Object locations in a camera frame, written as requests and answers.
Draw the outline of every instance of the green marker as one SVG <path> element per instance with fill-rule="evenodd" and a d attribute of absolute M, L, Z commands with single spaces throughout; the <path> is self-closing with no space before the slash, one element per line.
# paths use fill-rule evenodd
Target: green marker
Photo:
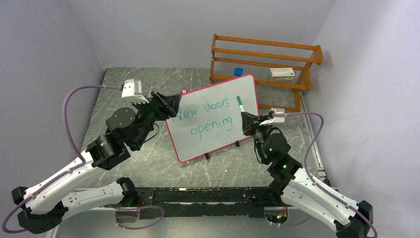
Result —
<path fill-rule="evenodd" d="M 238 100 L 238 104 L 239 104 L 239 107 L 241 108 L 241 111 L 245 112 L 244 106 L 242 105 L 241 98 L 239 96 L 237 96 L 236 99 Z"/>

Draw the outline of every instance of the cardboard box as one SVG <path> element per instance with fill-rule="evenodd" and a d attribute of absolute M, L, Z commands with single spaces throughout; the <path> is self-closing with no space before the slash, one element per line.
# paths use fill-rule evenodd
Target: cardboard box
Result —
<path fill-rule="evenodd" d="M 272 81 L 292 81 L 295 79 L 295 72 L 292 68 L 270 68 Z"/>

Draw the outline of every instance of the whiteboard with handwriting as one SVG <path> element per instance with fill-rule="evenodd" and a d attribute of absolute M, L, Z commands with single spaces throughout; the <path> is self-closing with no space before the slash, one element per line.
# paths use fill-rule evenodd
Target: whiteboard with handwriting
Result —
<path fill-rule="evenodd" d="M 180 162 L 247 138 L 242 132 L 237 96 L 241 97 L 245 111 L 259 114 L 251 74 L 182 94 L 178 115 L 166 120 Z"/>

